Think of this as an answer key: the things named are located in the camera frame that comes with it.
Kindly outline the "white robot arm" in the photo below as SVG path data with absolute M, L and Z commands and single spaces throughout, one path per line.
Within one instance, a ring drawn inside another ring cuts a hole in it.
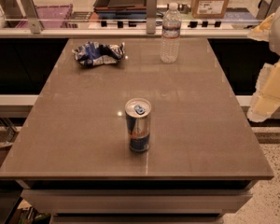
M 249 38 L 267 41 L 270 51 L 280 56 L 280 7 L 260 25 L 252 29 Z M 260 69 L 247 117 L 253 122 L 270 118 L 280 106 L 280 59 L 275 64 L 264 64 Z

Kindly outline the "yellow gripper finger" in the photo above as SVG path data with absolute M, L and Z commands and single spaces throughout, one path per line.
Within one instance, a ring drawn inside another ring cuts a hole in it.
M 280 106 L 280 60 L 274 65 L 264 64 L 259 72 L 247 117 L 253 122 L 270 118 Z
M 274 13 L 253 28 L 247 37 L 257 41 L 273 42 L 273 22 Z

